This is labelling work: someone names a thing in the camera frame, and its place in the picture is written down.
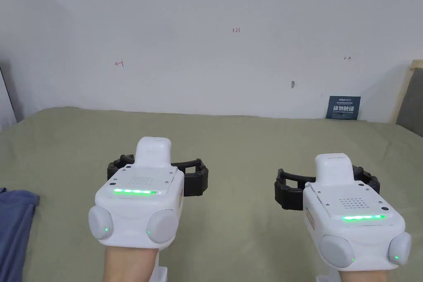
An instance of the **wrist-mounted controller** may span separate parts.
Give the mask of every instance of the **wrist-mounted controller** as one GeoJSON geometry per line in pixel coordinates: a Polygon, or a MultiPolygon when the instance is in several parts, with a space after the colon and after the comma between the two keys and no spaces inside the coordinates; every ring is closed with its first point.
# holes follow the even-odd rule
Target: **wrist-mounted controller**
{"type": "Polygon", "coordinates": [[[279,170],[275,199],[284,209],[299,210],[301,202],[323,261],[332,271],[391,270],[405,264],[411,236],[403,217],[378,194],[377,178],[353,167],[345,154],[321,154],[315,162],[314,179],[279,170]],[[286,179],[301,182],[302,188],[288,188],[286,179]]]}
{"type": "MultiPolygon", "coordinates": [[[[142,138],[135,158],[123,155],[109,164],[107,182],[88,213],[93,236],[106,246],[168,247],[175,239],[183,197],[202,195],[208,174],[200,159],[172,164],[169,139],[142,138]],[[194,173],[185,174],[194,166],[194,173]]],[[[165,280],[166,268],[160,267],[150,281],[165,280]]]]}

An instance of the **green indicator light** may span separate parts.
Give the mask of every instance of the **green indicator light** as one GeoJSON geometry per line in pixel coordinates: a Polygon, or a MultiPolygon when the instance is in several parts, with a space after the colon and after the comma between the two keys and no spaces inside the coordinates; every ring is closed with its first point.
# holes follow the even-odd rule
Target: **green indicator light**
{"type": "Polygon", "coordinates": [[[124,189],[114,189],[113,192],[115,192],[115,194],[131,194],[131,195],[157,194],[156,191],[124,190],[124,189]]]}
{"type": "Polygon", "coordinates": [[[343,220],[353,221],[353,220],[369,220],[369,219],[383,219],[385,215],[360,215],[360,216],[343,216],[343,220]]]}

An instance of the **dark gray fabric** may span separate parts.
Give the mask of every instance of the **dark gray fabric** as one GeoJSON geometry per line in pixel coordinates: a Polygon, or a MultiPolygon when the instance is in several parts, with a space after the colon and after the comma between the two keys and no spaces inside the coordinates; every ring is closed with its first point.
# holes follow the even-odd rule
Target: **dark gray fabric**
{"type": "Polygon", "coordinates": [[[0,188],[0,282],[22,281],[32,218],[40,197],[0,188]]]}
{"type": "Polygon", "coordinates": [[[423,137],[423,69],[415,69],[396,123],[423,137]]]}

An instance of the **gray headboard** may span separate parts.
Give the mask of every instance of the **gray headboard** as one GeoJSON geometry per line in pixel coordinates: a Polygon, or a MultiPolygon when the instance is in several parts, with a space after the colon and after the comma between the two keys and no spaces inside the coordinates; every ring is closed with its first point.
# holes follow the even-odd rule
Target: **gray headboard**
{"type": "Polygon", "coordinates": [[[423,137],[423,68],[411,76],[396,123],[423,137]]]}

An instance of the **round gray button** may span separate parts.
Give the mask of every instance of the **round gray button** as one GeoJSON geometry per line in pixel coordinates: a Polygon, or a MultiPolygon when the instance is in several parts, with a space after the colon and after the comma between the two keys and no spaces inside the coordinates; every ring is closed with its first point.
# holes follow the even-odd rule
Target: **round gray button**
{"type": "Polygon", "coordinates": [[[354,261],[354,251],[349,242],[334,235],[324,235],[319,243],[323,258],[337,268],[346,268],[354,261]]]}
{"type": "Polygon", "coordinates": [[[152,215],[147,224],[147,235],[156,244],[163,244],[176,235],[178,216],[172,209],[164,209],[152,215]]]}
{"type": "Polygon", "coordinates": [[[408,261],[411,250],[411,235],[403,232],[392,239],[389,245],[389,260],[398,265],[404,265],[408,261]]]}
{"type": "Polygon", "coordinates": [[[100,207],[91,207],[88,212],[88,223],[90,224],[91,233],[98,239],[106,239],[112,235],[113,221],[110,213],[100,207]]]}

